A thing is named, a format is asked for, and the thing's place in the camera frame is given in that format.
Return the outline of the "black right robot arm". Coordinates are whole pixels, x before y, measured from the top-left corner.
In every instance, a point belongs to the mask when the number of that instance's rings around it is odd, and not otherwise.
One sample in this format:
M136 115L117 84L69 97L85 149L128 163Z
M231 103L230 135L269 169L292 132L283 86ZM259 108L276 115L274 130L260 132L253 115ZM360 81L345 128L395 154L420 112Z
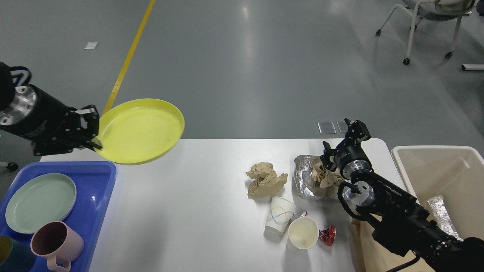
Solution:
M373 228L373 239L391 253L404 257L412 251L413 260L392 268L403 270L424 259L436 272L456 272L483 267L483 240L469 237L463 241L443 231L429 210L417 198L378 175L361 147L371 134L365 123L344 119L344 139L332 148L323 142L320 160L330 172L338 170L344 181L337 198L353 219L366 221Z

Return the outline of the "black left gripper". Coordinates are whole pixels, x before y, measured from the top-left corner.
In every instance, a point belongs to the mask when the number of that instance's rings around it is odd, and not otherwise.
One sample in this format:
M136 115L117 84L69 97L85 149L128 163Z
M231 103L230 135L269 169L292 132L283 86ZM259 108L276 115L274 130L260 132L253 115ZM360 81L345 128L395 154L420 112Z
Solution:
M31 141L36 156L83 148L96 151L103 149L96 138L99 118L95 105L78 110L34 85L26 85L15 88L12 102L1 110L1 129Z

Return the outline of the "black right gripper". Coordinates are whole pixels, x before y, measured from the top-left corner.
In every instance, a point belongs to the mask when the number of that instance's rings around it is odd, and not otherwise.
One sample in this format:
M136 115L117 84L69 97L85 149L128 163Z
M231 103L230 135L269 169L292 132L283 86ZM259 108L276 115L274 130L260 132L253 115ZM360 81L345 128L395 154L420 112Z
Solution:
M332 148L327 141L323 141L323 153L320 160L325 169L335 172L346 179L351 180L356 172L369 172L373 169L366 153L361 147L363 141L371 139L371 134L364 122L356 119L352 121L344 118L347 131L344 135L343 145L339 143Z

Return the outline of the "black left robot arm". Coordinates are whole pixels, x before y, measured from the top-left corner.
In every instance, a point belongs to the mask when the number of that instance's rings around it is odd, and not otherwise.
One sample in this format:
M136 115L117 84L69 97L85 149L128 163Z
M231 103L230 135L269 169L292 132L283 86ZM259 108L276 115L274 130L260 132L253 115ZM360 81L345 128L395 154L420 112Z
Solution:
M24 66L1 63L1 129L30 141L35 156L83 148L102 150L97 139L100 116L95 105L79 110L68 107L30 84L31 76Z

